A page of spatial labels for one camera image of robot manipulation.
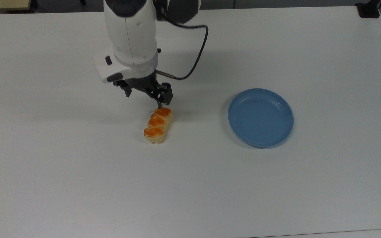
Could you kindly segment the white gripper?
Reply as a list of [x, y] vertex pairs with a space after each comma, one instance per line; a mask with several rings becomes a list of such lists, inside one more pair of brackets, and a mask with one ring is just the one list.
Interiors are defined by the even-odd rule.
[[156, 82], [157, 49], [105, 49], [94, 56], [94, 65], [101, 81], [121, 88], [127, 98], [132, 89], [144, 90], [158, 109], [173, 99], [171, 85]]

